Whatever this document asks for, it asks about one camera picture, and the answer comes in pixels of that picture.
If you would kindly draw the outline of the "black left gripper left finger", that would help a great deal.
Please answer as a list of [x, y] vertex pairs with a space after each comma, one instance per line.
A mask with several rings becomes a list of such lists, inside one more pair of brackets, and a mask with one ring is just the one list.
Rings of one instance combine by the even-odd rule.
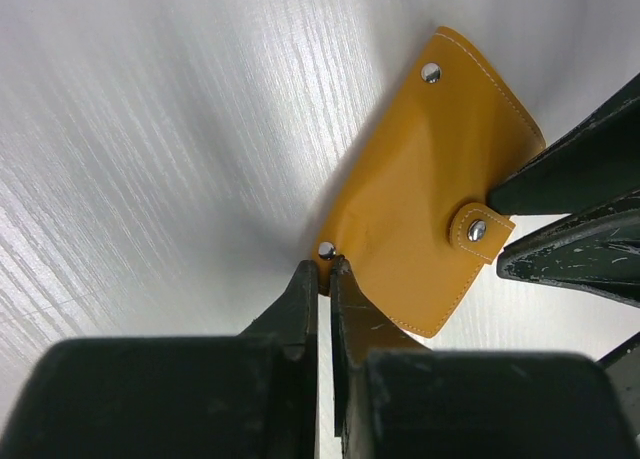
[[235, 336], [71, 339], [38, 361], [5, 458], [312, 458], [318, 270]]

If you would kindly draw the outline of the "yellow leather card holder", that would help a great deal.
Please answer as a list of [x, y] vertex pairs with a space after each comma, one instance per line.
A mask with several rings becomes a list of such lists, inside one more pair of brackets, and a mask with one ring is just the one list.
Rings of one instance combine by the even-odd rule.
[[489, 191], [545, 146], [481, 52], [437, 29], [366, 140], [317, 239], [399, 327], [436, 335], [514, 225]]

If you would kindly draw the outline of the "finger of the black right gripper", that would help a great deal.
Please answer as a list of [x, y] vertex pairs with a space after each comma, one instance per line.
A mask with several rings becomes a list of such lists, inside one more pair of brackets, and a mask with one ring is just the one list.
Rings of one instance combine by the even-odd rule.
[[639, 78], [488, 194], [504, 215], [580, 212], [639, 188]]
[[639, 193], [630, 191], [509, 244], [503, 279], [588, 292], [639, 306]]

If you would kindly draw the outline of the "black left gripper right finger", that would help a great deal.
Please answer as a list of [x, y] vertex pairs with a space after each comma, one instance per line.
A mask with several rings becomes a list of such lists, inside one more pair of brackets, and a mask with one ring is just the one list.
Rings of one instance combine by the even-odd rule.
[[606, 370], [572, 353], [432, 351], [330, 272], [334, 429], [346, 458], [635, 458]]

